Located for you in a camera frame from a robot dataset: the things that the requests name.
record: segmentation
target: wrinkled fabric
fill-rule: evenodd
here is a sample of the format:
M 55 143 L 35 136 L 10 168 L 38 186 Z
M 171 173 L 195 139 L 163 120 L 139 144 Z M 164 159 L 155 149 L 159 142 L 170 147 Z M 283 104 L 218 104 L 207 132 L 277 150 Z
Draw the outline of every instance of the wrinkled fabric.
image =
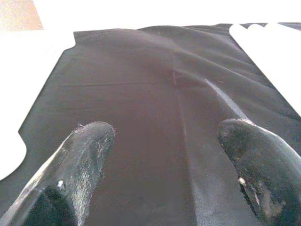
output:
M 0 214 L 72 130 L 105 121 L 116 140 L 87 226 L 259 226 L 218 124 L 249 119 L 300 154 L 301 118 L 229 27 L 76 32 L 20 129 L 27 156 L 0 181 Z

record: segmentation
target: black cloth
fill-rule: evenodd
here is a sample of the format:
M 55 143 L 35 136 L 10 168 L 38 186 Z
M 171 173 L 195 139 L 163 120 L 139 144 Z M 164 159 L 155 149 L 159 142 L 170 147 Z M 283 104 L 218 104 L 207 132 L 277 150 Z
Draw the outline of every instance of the black cloth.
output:
M 217 126 L 247 117 L 300 153 L 301 118 L 229 27 L 75 32 L 20 128 L 27 156 L 0 181 L 0 214 L 72 130 L 105 121 L 116 140 L 87 226 L 259 226 Z

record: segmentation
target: black fabric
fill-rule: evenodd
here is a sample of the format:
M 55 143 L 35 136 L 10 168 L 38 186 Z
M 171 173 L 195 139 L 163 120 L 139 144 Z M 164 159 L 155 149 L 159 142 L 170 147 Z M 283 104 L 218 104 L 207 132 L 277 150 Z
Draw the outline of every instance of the black fabric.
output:
M 0 214 L 73 129 L 105 121 L 116 141 L 87 226 L 259 226 L 218 124 L 248 118 L 300 153 L 301 118 L 229 27 L 76 32 L 20 129 L 27 156 L 0 181 Z

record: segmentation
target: dark garment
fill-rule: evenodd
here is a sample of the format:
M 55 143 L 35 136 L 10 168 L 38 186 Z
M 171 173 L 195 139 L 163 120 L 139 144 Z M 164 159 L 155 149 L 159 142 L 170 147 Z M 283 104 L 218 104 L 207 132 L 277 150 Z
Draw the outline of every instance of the dark garment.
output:
M 27 156 L 0 181 L 0 215 L 70 131 L 105 121 L 115 145 L 87 226 L 259 226 L 218 124 L 248 118 L 300 154 L 301 118 L 229 27 L 76 32 L 20 129 Z

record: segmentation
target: beige floor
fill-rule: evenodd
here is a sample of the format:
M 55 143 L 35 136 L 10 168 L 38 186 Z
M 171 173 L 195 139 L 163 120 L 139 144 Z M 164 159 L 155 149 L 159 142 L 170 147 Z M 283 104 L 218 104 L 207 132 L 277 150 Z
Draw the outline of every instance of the beige floor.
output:
M 42 29 L 32 0 L 0 0 L 0 31 Z

